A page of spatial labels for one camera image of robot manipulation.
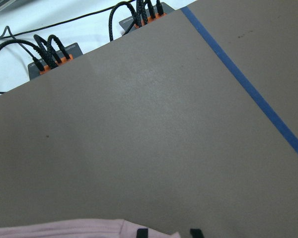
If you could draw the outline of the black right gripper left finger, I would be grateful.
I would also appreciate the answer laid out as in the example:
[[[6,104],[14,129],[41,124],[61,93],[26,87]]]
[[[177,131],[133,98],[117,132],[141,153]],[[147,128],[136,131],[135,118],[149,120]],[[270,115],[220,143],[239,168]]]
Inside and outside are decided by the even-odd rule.
[[[136,238],[148,238],[149,237],[149,230],[148,229],[138,229]]]

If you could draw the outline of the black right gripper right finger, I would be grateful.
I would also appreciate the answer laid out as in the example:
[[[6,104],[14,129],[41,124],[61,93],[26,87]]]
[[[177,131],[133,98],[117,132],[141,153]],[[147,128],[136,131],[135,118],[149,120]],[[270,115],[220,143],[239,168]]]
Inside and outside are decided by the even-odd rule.
[[[190,229],[191,238],[204,238],[203,232],[201,229]]]

